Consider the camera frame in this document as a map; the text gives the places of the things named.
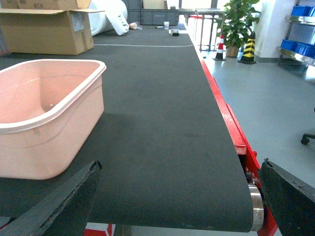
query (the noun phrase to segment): red and white traffic cone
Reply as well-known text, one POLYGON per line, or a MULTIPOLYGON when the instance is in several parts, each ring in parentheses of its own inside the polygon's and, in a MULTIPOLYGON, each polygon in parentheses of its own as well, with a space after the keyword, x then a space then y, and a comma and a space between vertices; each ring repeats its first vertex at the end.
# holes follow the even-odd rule
POLYGON ((225 58, 223 58, 223 43, 224 43, 224 35, 222 33, 220 37, 218 50, 217 50, 217 55, 215 58, 213 58, 213 60, 226 60, 225 58))

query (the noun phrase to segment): gray storage crate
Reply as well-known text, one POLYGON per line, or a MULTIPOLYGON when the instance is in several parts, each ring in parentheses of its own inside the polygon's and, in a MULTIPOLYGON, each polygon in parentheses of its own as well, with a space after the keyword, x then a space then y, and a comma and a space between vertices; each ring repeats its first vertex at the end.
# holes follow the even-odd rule
POLYGON ((122 0, 126 7, 127 10, 133 9, 133 10, 140 10, 142 8, 142 2, 141 0, 122 0))
POLYGON ((142 25, 164 25, 164 21, 169 21, 170 26, 178 25, 179 10, 155 10, 141 9, 142 25))
POLYGON ((133 22, 141 22, 140 9, 139 10, 128 10, 127 22, 128 24, 133 22))

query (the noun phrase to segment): white wall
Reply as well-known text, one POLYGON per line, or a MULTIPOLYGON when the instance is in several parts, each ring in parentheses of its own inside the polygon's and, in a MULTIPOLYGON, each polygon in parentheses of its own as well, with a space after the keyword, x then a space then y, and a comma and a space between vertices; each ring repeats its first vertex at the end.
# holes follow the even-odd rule
POLYGON ((302 5, 302 6, 314 6, 315 1, 314 0, 301 0, 300 5, 302 5))
POLYGON ((261 0, 262 14, 256 25, 255 54, 261 58, 278 58, 276 47, 285 38, 288 23, 284 20, 290 15, 295 0, 261 0))
POLYGON ((211 1, 209 0, 182 0, 182 8, 210 8, 211 1))

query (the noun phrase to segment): metal shelf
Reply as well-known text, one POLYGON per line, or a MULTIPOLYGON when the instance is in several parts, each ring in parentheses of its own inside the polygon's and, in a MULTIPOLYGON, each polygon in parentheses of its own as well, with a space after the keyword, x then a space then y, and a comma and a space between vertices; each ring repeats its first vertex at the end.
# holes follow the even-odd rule
POLYGON ((297 60, 299 62, 302 62, 304 64, 315 66, 315 59, 314 58, 310 58, 310 57, 295 53, 293 51, 283 49, 281 47, 277 47, 277 51, 283 55, 286 55, 287 57, 290 57, 290 58, 297 60))
POLYGON ((285 20, 290 23, 315 26, 314 16, 286 16, 285 20))

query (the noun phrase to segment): red metal bracket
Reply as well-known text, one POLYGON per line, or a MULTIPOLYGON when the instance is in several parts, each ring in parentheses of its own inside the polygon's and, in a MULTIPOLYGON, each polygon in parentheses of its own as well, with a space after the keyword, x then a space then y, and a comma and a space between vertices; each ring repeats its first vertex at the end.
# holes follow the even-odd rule
MULTIPOLYGON (((226 104, 219 86, 216 80, 212 77, 204 59, 201 57, 201 54, 197 51, 197 54, 200 59, 201 66, 204 70, 204 73, 209 82, 212 93, 217 101, 218 107, 221 111, 227 129, 231 135, 232 141, 234 143, 235 149, 238 155, 245 155, 245 166, 258 177, 258 170, 260 169, 260 164, 257 161, 257 152, 253 151, 239 122, 237 121, 231 107, 226 104)), ((273 236, 277 231, 278 226, 274 217, 272 216, 270 209, 266 208, 265 219, 262 226, 262 229, 257 232, 258 236, 273 236)))

